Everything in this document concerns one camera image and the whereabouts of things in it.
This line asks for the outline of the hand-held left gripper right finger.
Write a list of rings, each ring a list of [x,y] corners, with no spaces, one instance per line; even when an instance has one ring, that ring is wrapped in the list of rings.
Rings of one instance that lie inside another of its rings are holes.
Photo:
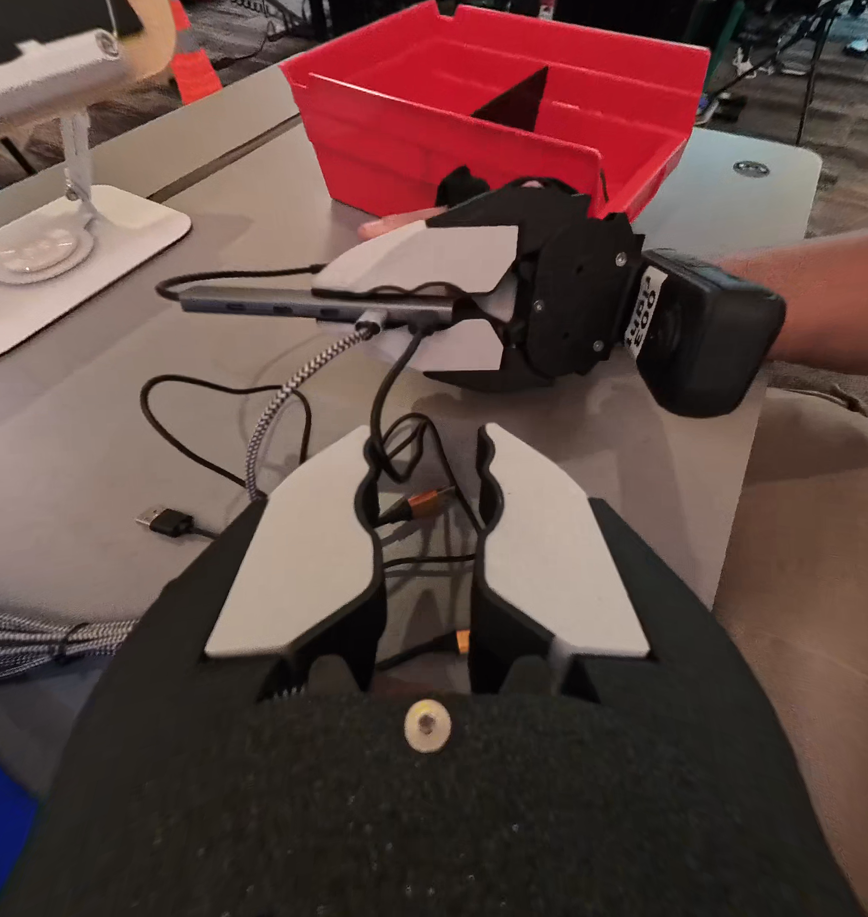
[[[550,655],[646,659],[650,645],[587,493],[497,423],[480,427],[477,586]]]

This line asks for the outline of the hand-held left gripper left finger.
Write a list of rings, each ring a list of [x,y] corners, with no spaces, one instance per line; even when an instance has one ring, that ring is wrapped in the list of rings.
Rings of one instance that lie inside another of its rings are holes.
[[[268,495],[205,645],[209,659],[293,651],[381,584],[369,440],[369,427],[356,427]]]

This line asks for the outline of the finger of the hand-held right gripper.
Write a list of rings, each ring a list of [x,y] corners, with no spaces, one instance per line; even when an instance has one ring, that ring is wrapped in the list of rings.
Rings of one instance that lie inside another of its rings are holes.
[[[339,255],[316,275],[312,291],[364,297],[443,287],[486,294],[508,273],[518,246],[516,225],[441,227],[414,221]]]
[[[406,327],[385,330],[372,338],[372,352],[392,364],[411,339]],[[483,318],[470,318],[424,338],[406,366],[419,373],[496,372],[503,354],[504,345],[492,324]]]

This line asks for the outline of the red plastic bin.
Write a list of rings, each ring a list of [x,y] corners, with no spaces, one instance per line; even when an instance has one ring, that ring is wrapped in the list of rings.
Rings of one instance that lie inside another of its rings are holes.
[[[591,216],[636,218],[691,137],[703,47],[435,2],[295,55],[280,66],[329,196],[386,216],[435,204],[455,169],[497,188],[554,178]],[[534,133],[471,118],[539,69]]]

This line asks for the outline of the black cable orange plugs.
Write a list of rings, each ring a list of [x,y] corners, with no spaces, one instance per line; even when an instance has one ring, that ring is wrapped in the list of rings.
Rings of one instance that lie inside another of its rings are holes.
[[[384,456],[387,459],[397,459],[403,452],[412,448],[411,456],[406,461],[405,467],[400,470],[403,480],[411,480],[417,465],[423,459],[427,435],[431,435],[433,439],[437,458],[447,480],[446,484],[401,497],[396,503],[378,514],[377,526],[414,522],[437,516],[445,510],[448,500],[454,500],[459,504],[474,532],[479,533],[483,525],[451,466],[440,432],[429,417],[419,412],[410,412],[397,418],[382,437],[385,446]],[[467,657],[470,648],[471,630],[468,627],[455,629],[416,647],[402,650],[388,659],[378,661],[375,664],[375,671],[378,673],[393,671],[409,662],[432,654],[445,653],[458,658]]]

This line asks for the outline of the braided cable silver plug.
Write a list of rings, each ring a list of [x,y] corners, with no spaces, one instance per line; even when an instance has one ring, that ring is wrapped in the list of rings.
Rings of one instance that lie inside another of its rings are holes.
[[[305,424],[301,438],[300,460],[307,458],[307,446],[312,423],[309,402],[300,392],[308,380],[319,373],[337,357],[359,344],[369,341],[377,334],[377,327],[356,326],[344,337],[325,347],[304,366],[298,369],[284,384],[257,386],[248,389],[231,388],[218,384],[206,384],[204,380],[176,374],[154,377],[142,387],[140,395],[142,413],[158,432],[166,429],[155,420],[150,411],[150,393],[159,384],[179,383],[210,388],[228,395],[253,395],[273,392],[274,397],[264,408],[247,445],[244,470],[245,476],[239,485],[245,488],[250,501],[265,498],[257,482],[257,466],[262,445],[271,427],[287,402],[296,398],[304,407]],[[12,681],[18,677],[38,671],[48,665],[61,666],[71,661],[92,657],[113,656],[139,624],[140,618],[109,622],[77,621],[55,622],[26,613],[0,611],[0,682]]]

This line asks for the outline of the grey usb hub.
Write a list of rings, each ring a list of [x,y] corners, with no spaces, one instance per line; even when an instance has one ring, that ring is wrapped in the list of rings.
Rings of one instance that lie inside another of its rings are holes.
[[[454,302],[442,297],[317,295],[301,290],[194,285],[179,293],[188,313],[310,318],[337,324],[379,327],[449,327]]]

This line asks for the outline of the person's right forearm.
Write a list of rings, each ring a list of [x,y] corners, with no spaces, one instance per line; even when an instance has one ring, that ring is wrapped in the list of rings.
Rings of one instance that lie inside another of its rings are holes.
[[[784,299],[770,361],[868,376],[868,228],[736,254],[718,265]]]

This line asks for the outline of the person's right hand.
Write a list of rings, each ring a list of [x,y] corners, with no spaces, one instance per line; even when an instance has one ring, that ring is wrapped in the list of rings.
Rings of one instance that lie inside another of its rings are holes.
[[[444,213],[447,209],[447,207],[440,206],[375,218],[374,220],[361,224],[357,229],[357,234],[359,240],[367,241],[395,231],[403,225],[412,224],[417,221],[427,221],[430,218]]]

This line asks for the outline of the black bin divider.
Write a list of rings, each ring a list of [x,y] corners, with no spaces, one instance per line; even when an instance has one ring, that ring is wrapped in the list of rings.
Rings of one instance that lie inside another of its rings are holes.
[[[550,67],[545,66],[472,112],[471,118],[534,133]]]

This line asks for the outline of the beige trousers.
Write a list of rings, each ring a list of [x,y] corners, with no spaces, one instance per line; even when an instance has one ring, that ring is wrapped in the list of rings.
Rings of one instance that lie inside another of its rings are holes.
[[[868,377],[773,366],[715,615],[868,913]]]

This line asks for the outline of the orange striped cone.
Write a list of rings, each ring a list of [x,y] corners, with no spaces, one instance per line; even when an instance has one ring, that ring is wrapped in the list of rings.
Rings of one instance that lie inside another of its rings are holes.
[[[189,106],[219,93],[222,81],[200,46],[182,2],[170,1],[169,6],[176,27],[172,75],[183,105]]]

